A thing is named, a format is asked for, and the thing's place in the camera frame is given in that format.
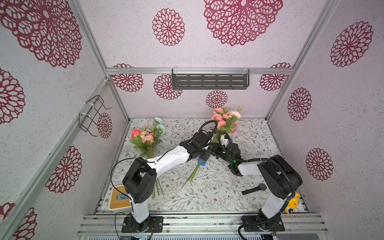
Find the pink rose bouquet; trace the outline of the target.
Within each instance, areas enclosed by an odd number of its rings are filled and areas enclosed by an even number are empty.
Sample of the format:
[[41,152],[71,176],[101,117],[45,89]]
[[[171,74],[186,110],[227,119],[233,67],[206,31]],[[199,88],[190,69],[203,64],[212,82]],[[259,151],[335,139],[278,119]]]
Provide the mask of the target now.
[[[220,144],[220,136],[224,133],[227,133],[229,136],[230,134],[235,133],[238,129],[237,121],[240,119],[241,114],[238,111],[229,111],[227,109],[215,108],[211,120],[205,122],[197,132],[202,130],[206,132],[212,132],[213,137],[210,144]],[[197,164],[195,169],[187,178],[185,184],[187,184],[188,182],[192,182],[199,168],[200,166]]]

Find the mixed pastel flower bouquet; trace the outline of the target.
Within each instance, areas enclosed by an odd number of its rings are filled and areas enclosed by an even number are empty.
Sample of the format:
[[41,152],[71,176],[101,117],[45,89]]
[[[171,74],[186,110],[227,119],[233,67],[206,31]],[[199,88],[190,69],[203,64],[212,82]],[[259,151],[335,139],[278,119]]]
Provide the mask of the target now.
[[165,133],[166,127],[161,118],[153,118],[153,124],[150,128],[145,126],[142,129],[133,129],[131,134],[131,144],[134,149],[141,151],[141,156],[147,159],[155,157],[156,147],[162,142],[162,135]]

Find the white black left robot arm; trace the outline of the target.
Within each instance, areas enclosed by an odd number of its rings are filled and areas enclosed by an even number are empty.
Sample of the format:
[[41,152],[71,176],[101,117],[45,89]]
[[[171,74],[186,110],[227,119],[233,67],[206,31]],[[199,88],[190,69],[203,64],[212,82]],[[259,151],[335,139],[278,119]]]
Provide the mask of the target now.
[[137,158],[123,178],[123,185],[131,200],[132,217],[138,224],[142,224],[150,217],[148,201],[156,179],[172,168],[184,164],[195,158],[205,158],[211,140],[199,142],[188,140],[180,143],[164,155],[147,161]]

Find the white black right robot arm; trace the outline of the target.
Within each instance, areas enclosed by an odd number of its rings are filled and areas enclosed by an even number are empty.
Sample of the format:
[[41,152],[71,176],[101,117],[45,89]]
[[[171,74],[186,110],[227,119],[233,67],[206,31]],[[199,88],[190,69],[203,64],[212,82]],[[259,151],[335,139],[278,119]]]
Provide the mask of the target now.
[[235,176],[259,175],[262,176],[270,193],[267,201],[259,211],[264,220],[274,218],[281,214],[296,191],[303,184],[302,177],[280,155],[270,158],[255,158],[244,160],[237,144],[213,144],[212,155],[229,163],[228,168]]

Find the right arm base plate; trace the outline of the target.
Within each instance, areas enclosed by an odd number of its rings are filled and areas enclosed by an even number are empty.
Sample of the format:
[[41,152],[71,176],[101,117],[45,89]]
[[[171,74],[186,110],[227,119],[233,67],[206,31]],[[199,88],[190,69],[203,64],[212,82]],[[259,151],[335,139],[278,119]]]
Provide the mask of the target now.
[[265,219],[263,216],[242,216],[242,225],[245,225],[246,232],[283,232],[285,226],[283,224],[281,214],[271,219]]

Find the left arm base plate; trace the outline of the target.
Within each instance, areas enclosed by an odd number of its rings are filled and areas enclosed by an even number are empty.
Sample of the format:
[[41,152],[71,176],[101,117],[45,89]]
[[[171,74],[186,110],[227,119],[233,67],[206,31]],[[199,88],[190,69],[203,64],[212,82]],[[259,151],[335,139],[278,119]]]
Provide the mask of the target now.
[[127,216],[124,218],[122,233],[161,233],[163,231],[163,217],[149,216],[142,223],[138,223],[134,217]]

